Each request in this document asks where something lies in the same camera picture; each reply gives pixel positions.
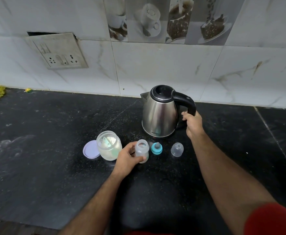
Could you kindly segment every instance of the kettle lid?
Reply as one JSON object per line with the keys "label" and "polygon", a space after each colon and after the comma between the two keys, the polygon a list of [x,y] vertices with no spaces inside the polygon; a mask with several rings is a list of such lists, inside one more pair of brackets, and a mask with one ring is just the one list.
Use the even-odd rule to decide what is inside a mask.
{"label": "kettle lid", "polygon": [[150,96],[157,102],[171,102],[173,101],[172,93],[175,90],[167,85],[158,85],[150,90]]}

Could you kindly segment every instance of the red shirt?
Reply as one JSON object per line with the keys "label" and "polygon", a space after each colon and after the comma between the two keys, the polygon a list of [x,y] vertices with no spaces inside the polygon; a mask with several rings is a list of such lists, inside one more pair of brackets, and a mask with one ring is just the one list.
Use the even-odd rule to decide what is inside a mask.
{"label": "red shirt", "polygon": [[[133,231],[127,235],[153,233]],[[278,203],[268,203],[255,209],[245,222],[244,235],[286,235],[286,208]]]}

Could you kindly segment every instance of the electrical outlet panel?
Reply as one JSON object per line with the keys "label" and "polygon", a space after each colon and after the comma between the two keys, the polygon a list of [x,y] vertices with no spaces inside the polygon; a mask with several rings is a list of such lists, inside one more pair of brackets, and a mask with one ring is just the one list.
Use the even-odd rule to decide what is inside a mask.
{"label": "electrical outlet panel", "polygon": [[48,69],[88,68],[73,33],[28,36],[25,39]]}

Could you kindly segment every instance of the black countertop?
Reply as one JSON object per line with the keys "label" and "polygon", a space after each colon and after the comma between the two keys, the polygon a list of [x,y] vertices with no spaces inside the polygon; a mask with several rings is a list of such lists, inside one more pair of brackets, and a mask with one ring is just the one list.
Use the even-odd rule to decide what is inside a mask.
{"label": "black countertop", "polygon": [[[139,98],[8,89],[0,99],[0,219],[63,227],[114,167],[114,161],[84,157],[88,141],[112,130],[123,146],[141,138],[155,142],[142,129],[142,108]],[[260,117],[276,109],[209,103],[197,109],[212,140],[286,206],[286,151],[276,142],[283,136],[274,138]],[[163,153],[150,154],[122,182],[111,231],[230,234],[185,130],[160,142]],[[180,158],[170,154],[175,142],[184,145]]]}

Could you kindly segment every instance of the human hand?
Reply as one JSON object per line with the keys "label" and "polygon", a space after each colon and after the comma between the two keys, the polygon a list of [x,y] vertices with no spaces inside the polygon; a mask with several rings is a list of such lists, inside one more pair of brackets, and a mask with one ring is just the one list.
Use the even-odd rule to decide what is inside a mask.
{"label": "human hand", "polygon": [[146,157],[136,157],[133,153],[135,152],[135,145],[137,142],[128,143],[118,154],[116,165],[113,169],[112,174],[119,176],[124,179],[133,169],[133,167],[139,162],[143,162]]}
{"label": "human hand", "polygon": [[186,135],[192,140],[200,134],[204,134],[202,117],[196,111],[195,116],[188,114],[187,112],[182,112],[183,120],[186,120],[187,128]]}

